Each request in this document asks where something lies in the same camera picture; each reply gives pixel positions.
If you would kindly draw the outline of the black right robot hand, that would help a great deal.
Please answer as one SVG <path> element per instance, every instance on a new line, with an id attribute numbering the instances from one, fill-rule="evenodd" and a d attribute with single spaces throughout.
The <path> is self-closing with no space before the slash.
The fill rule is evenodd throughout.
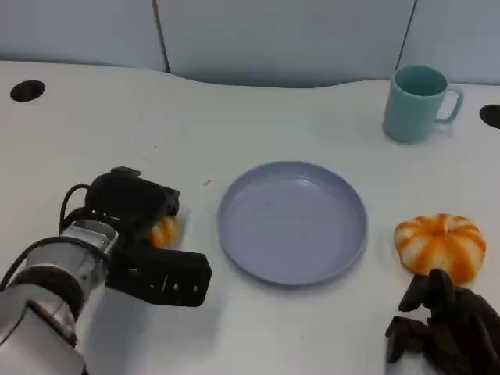
<path id="1" fill-rule="evenodd" d="M 394 316 L 386 329 L 386 362 L 421 353 L 443 374 L 499 373 L 499 314 L 480 295 L 453 284 L 440 269 L 415 275 L 398 305 L 430 310 L 424 323 Z"/>

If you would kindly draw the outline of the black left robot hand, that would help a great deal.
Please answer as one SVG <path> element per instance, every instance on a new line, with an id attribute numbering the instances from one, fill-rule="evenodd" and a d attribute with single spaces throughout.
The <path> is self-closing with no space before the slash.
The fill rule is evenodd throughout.
<path id="1" fill-rule="evenodd" d="M 129 241 L 146 240 L 165 248 L 178 237 L 180 192 L 140 178 L 140 173 L 117 167 L 97 177 L 85 196 L 85 207 L 112 221 Z"/>

